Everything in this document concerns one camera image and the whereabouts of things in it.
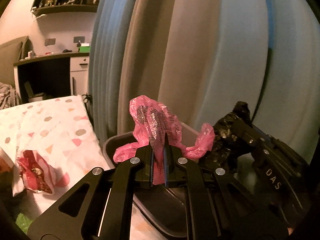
power outlet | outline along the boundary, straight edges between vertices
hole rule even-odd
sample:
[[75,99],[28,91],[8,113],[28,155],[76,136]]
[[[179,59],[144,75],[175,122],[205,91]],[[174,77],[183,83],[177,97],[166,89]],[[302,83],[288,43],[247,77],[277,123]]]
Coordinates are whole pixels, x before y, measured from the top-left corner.
[[44,41],[45,46],[50,46],[50,45],[54,45],[54,44],[56,44],[56,39],[46,39]]
[[77,36],[77,37],[73,37],[73,43],[78,43],[78,42],[84,43],[85,41],[85,37],[84,36]]

metal screw head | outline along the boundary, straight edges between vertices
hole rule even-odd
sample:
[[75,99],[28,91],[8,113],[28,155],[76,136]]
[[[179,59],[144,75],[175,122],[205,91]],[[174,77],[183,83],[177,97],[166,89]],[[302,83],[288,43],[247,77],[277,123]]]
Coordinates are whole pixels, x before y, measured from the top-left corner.
[[216,173],[218,175],[224,175],[226,173],[226,171],[223,168],[217,168],[216,169]]
[[139,159],[138,157],[133,157],[133,158],[130,159],[130,162],[131,162],[132,164],[137,164],[137,163],[140,162],[140,159]]
[[101,168],[94,168],[94,169],[92,170],[92,174],[93,174],[93,175],[99,175],[99,174],[101,174],[101,172],[102,172],[102,169],[101,169]]
[[186,158],[179,158],[178,159],[178,163],[180,164],[186,164],[188,162],[188,160]]

desk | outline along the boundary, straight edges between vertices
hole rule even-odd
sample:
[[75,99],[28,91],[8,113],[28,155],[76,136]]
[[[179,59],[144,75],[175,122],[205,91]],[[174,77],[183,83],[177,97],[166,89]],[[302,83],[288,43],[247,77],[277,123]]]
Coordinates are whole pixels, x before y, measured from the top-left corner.
[[14,65],[14,82],[23,104],[28,102],[25,82],[34,94],[53,98],[87,93],[89,53],[67,52],[24,59]]

pink plastic bag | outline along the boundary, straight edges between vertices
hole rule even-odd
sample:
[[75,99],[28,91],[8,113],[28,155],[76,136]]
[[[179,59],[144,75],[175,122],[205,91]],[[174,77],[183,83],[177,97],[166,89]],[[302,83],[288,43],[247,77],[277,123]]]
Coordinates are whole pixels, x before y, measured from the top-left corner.
[[135,122],[133,136],[138,142],[119,147],[113,156],[113,160],[116,163],[128,160],[135,156],[137,148],[146,146],[150,142],[155,156],[154,185],[164,183],[163,147],[166,133],[168,134],[169,144],[179,147],[182,155],[186,158],[199,159],[212,149],[215,134],[213,127],[208,123],[202,125],[195,146],[186,148],[181,143],[182,127],[179,119],[164,104],[158,103],[147,96],[139,96],[130,101],[129,111]]

red plastic bag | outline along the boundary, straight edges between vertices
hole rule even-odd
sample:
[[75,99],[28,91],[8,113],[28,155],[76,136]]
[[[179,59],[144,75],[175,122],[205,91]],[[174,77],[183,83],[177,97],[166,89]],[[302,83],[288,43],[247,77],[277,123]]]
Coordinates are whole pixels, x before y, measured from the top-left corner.
[[154,173],[153,184],[164,183],[164,136],[168,134],[169,144],[181,149],[182,155],[189,159],[199,159],[207,151],[212,149],[214,140],[213,127],[204,123],[201,132],[193,147],[186,148],[181,143],[182,127],[177,116],[162,103],[148,98],[147,96],[139,96],[130,101],[130,114],[135,122],[133,136],[138,142],[126,144],[119,147],[113,160],[123,162],[135,156],[136,150],[151,144],[154,151]]
[[37,151],[25,150],[17,157],[20,166],[20,176],[27,189],[46,195],[54,194],[56,175],[50,166]]

